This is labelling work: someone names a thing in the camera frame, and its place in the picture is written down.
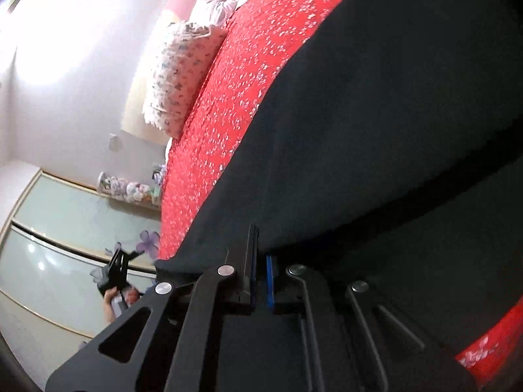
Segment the black pants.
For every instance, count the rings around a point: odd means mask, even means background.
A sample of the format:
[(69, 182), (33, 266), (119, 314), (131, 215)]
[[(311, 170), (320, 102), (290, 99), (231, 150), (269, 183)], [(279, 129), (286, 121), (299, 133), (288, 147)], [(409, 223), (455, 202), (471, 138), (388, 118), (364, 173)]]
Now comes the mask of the black pants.
[(285, 65), (166, 273), (262, 252), (367, 281), (463, 351), (522, 295), (516, 0), (343, 0)]

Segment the wardrobe with purple flowers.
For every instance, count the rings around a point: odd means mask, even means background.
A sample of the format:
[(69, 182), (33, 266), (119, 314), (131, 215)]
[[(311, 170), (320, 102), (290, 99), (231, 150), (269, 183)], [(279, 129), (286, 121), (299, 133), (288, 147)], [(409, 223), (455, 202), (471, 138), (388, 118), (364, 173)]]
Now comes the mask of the wardrobe with purple flowers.
[(106, 326), (92, 272), (115, 245), (131, 252), (159, 230), (158, 211), (45, 172), (32, 179), (2, 233), (1, 335), (37, 387)]

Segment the stuffed toy stack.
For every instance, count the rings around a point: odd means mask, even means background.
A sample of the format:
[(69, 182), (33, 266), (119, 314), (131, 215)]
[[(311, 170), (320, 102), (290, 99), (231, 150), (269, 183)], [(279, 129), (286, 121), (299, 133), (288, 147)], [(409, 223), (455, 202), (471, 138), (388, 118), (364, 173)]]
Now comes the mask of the stuffed toy stack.
[(144, 183), (127, 181), (101, 172), (98, 176), (97, 193), (128, 204), (160, 208), (161, 188)]

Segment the floral pink pillow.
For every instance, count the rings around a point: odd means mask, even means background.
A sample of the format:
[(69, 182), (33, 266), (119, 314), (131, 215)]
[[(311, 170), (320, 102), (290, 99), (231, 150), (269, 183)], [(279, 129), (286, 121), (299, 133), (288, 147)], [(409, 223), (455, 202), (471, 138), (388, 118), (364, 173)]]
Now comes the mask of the floral pink pillow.
[(145, 85), (143, 119), (174, 140), (182, 133), (227, 30), (194, 22), (171, 23), (155, 46)]

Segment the red floral bedspread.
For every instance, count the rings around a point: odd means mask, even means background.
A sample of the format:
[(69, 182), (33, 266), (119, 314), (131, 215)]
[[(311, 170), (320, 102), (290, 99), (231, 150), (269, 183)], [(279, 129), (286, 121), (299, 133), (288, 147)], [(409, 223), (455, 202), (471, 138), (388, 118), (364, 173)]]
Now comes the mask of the red floral bedspread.
[(227, 20), (228, 35), (168, 152), (161, 259), (177, 253), (279, 71), (341, 1), (244, 0)]

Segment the wall socket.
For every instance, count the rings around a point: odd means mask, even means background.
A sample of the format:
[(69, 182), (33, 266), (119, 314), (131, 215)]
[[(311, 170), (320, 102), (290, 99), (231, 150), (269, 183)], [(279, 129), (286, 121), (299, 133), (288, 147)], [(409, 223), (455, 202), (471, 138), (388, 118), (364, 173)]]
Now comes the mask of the wall socket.
[(110, 151), (118, 151), (119, 137), (115, 134), (109, 135), (108, 149)]

